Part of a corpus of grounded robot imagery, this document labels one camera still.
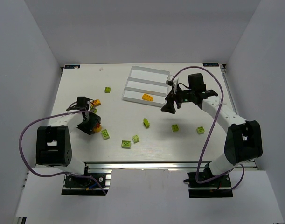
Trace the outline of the lime sloped lego brick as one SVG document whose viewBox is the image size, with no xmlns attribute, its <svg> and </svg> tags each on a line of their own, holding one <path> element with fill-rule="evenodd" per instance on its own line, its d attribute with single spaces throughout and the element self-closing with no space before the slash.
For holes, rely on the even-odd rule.
<svg viewBox="0 0 285 224">
<path fill-rule="evenodd" d="M 149 128 L 150 127 L 150 123 L 149 123 L 149 121 L 146 118 L 143 119 L 143 124 L 144 124 L 145 128 Z"/>
</svg>

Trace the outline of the orange 2x4 lego brick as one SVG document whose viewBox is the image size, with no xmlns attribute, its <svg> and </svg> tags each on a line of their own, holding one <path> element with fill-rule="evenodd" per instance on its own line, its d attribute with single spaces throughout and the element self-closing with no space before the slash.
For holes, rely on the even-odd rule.
<svg viewBox="0 0 285 224">
<path fill-rule="evenodd" d="M 151 102 L 153 102 L 153 100 L 154 100 L 154 98 L 152 96 L 148 95 L 148 94 L 144 94 L 142 96 L 142 99 L 145 100 L 145 101 L 151 101 Z"/>
</svg>

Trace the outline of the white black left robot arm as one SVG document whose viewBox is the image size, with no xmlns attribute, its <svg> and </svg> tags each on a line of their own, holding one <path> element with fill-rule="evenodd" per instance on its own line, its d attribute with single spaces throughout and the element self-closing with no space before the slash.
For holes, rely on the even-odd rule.
<svg viewBox="0 0 285 224">
<path fill-rule="evenodd" d="M 78 129 L 87 135 L 100 131 L 101 117 L 90 110 L 90 99 L 78 97 L 76 104 L 68 107 L 67 114 L 49 126 L 37 129 L 36 163 L 57 167 L 75 175 L 85 174 L 85 163 L 73 157 L 70 133 Z"/>
</svg>

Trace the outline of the orange curved lego brick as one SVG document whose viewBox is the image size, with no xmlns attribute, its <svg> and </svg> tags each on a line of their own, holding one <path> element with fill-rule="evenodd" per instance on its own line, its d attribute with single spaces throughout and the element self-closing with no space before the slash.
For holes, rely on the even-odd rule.
<svg viewBox="0 0 285 224">
<path fill-rule="evenodd" d="M 92 129 L 92 132 L 93 133 L 98 133 L 102 130 L 102 126 L 100 124 L 96 124 L 93 129 Z"/>
</svg>

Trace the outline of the orange sloped lego brick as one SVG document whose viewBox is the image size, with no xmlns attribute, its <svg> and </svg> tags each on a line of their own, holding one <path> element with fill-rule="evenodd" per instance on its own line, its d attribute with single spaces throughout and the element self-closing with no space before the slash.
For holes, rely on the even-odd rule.
<svg viewBox="0 0 285 224">
<path fill-rule="evenodd" d="M 93 105 L 94 106 L 99 106 L 99 105 L 101 105 L 101 101 L 99 99 L 96 99 L 96 100 L 93 101 Z"/>
</svg>

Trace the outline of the lime 2x2 lego brick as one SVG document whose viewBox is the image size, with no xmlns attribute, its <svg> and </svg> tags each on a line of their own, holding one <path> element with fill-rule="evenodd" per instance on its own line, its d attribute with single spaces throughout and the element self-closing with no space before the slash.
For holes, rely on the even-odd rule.
<svg viewBox="0 0 285 224">
<path fill-rule="evenodd" d="M 179 126 L 177 124 L 172 125 L 172 131 L 173 132 L 179 131 Z"/>
</svg>

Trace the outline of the lime 2x3 lego brick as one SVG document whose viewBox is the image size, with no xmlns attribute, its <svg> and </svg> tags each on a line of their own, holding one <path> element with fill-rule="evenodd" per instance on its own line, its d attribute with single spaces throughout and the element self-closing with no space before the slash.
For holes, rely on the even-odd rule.
<svg viewBox="0 0 285 224">
<path fill-rule="evenodd" d="M 101 130 L 101 135 L 102 135 L 104 140 L 107 140 L 110 138 L 109 133 L 106 129 Z"/>
</svg>

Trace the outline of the pale lime 2x2 brick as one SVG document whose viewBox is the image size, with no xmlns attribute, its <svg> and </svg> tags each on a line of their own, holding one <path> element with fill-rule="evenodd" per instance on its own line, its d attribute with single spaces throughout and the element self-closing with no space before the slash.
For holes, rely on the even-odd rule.
<svg viewBox="0 0 285 224">
<path fill-rule="evenodd" d="M 140 141 L 138 135 L 132 136 L 133 143 L 138 143 Z"/>
</svg>

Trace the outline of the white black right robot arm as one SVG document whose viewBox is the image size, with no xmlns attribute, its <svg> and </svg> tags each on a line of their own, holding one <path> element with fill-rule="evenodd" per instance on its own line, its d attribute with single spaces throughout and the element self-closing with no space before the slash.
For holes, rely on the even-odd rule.
<svg viewBox="0 0 285 224">
<path fill-rule="evenodd" d="M 161 111 L 174 114 L 183 103 L 194 103 L 213 118 L 212 126 L 219 124 L 226 133 L 224 152 L 208 163 L 202 175 L 196 174 L 195 181 L 204 184 L 216 180 L 246 161 L 263 154 L 261 128 L 257 121 L 247 121 L 223 103 L 223 96 L 208 90 L 203 75 L 188 76 L 189 87 L 182 90 L 176 78 L 167 80 L 171 91 Z"/>
</svg>

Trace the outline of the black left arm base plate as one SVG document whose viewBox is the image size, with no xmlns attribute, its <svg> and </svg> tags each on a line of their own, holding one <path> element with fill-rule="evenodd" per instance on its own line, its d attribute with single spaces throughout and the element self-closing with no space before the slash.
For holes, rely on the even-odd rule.
<svg viewBox="0 0 285 224">
<path fill-rule="evenodd" d="M 89 169 L 86 175 L 96 179 L 105 193 L 108 192 L 111 181 L 110 169 Z M 105 196 L 105 193 L 96 181 L 90 178 L 79 178 L 70 175 L 64 177 L 61 192 L 64 196 Z"/>
</svg>

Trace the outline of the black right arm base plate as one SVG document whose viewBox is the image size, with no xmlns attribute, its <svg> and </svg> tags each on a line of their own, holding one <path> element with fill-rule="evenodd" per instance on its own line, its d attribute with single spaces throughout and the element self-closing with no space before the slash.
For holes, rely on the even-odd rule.
<svg viewBox="0 0 285 224">
<path fill-rule="evenodd" d="M 229 175 L 219 177 L 210 182 L 196 182 L 196 172 L 187 173 L 183 182 L 188 185 L 189 198 L 232 198 L 232 186 Z"/>
</svg>

